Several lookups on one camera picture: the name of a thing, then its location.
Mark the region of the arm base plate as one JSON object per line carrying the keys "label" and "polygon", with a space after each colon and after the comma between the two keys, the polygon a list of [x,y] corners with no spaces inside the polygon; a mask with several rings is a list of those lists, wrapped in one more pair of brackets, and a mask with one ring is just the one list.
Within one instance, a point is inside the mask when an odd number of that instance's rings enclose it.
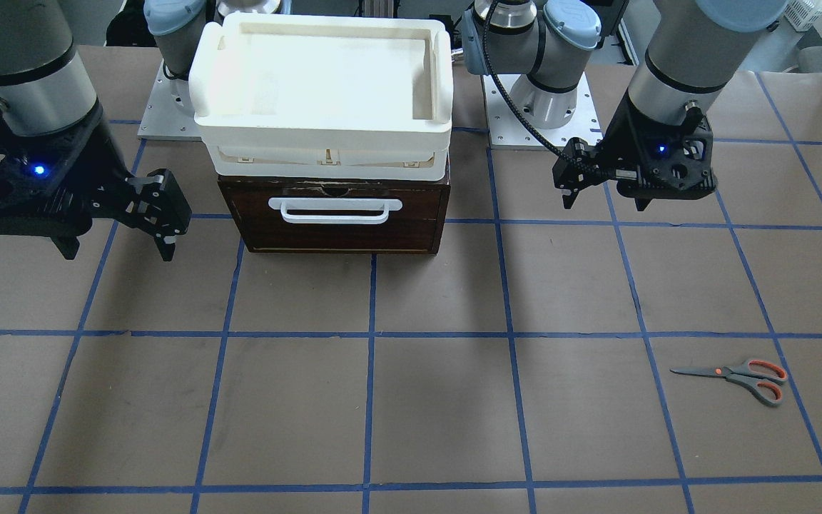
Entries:
{"label": "arm base plate", "polygon": [[138,136],[157,141],[199,142],[201,133],[194,116],[189,82],[170,79],[160,62],[146,110],[141,115]]}
{"label": "arm base plate", "polygon": [[[603,138],[587,76],[564,94],[538,90],[525,75],[500,74],[513,104],[523,117],[554,146],[563,147],[573,137],[596,144]],[[521,125],[503,100],[495,81],[482,77],[488,116],[490,147],[499,150],[542,150],[544,147]]]}

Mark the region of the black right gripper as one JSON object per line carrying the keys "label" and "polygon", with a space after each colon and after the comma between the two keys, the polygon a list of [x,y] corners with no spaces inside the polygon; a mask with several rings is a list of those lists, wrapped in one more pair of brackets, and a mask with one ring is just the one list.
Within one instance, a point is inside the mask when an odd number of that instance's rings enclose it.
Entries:
{"label": "black right gripper", "polygon": [[167,168],[131,178],[103,107],[43,136],[17,136],[0,102],[0,235],[43,236],[75,260],[94,218],[128,220],[147,232],[164,261],[186,234],[192,209]]}

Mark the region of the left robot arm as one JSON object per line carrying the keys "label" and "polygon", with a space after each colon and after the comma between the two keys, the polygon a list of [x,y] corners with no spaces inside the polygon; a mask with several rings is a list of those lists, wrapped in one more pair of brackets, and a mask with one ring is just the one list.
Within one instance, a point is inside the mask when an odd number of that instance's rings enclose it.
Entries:
{"label": "left robot arm", "polygon": [[476,1],[461,16],[470,73],[490,77],[511,114],[547,150],[562,205],[612,180],[643,211],[656,199],[695,201],[718,180],[707,113],[785,1],[658,1],[660,20],[598,143],[544,135],[577,110],[580,79],[603,37],[582,1]]}

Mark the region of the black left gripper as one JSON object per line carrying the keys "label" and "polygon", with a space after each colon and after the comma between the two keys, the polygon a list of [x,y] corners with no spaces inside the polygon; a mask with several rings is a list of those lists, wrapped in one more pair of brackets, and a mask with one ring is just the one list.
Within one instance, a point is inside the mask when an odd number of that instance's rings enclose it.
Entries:
{"label": "black left gripper", "polygon": [[562,207],[571,209],[581,191],[608,180],[604,168],[613,169],[619,194],[644,212],[653,199],[695,201],[714,193],[711,150],[711,127],[697,102],[689,101],[672,126],[649,118],[625,96],[600,143],[601,165],[596,146],[574,137],[552,167],[552,179]]}

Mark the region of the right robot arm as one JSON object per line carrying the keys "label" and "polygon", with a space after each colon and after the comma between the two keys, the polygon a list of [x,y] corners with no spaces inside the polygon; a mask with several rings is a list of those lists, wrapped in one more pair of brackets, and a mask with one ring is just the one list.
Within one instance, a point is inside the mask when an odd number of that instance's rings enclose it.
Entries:
{"label": "right robot arm", "polygon": [[0,1],[0,236],[48,238],[72,260],[110,218],[172,261],[191,215],[169,169],[125,166],[59,4]]}

